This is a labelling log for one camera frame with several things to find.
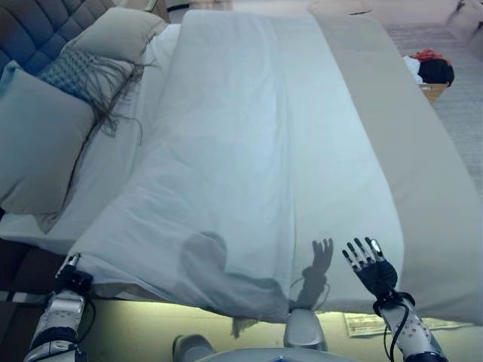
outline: gray pillow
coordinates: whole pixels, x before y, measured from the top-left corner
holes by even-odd
[[[104,132],[115,136],[118,117],[111,109],[133,71],[133,64],[69,48],[37,74],[37,78],[84,100],[94,110],[96,125],[102,122]]]
[[[140,63],[148,41],[166,26],[162,18],[145,11],[110,8],[66,47]]]
[[[6,65],[0,78],[0,207],[11,213],[60,211],[93,122],[86,102],[15,62]]]

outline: gray carpet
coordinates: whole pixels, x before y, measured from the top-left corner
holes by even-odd
[[[433,105],[483,199],[483,62],[445,26],[396,25],[386,30],[403,55],[429,48],[453,63],[454,83]]]

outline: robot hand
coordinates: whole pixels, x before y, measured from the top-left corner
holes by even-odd
[[[356,262],[347,251],[343,250],[342,254],[364,286],[379,300],[394,291],[398,275],[394,267],[384,258],[383,251],[377,241],[370,238],[365,238],[365,241],[368,243],[374,259],[357,238],[354,239],[354,242],[360,249],[363,259],[351,243],[347,243],[347,247],[352,252]]]

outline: nightstand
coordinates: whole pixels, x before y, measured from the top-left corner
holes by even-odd
[[[148,11],[162,17],[166,23],[170,22],[165,0],[115,0],[114,2],[123,8]]]

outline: tufted headboard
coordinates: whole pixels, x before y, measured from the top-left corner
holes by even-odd
[[[11,60],[37,73],[112,6],[112,0],[0,0],[0,74]]]

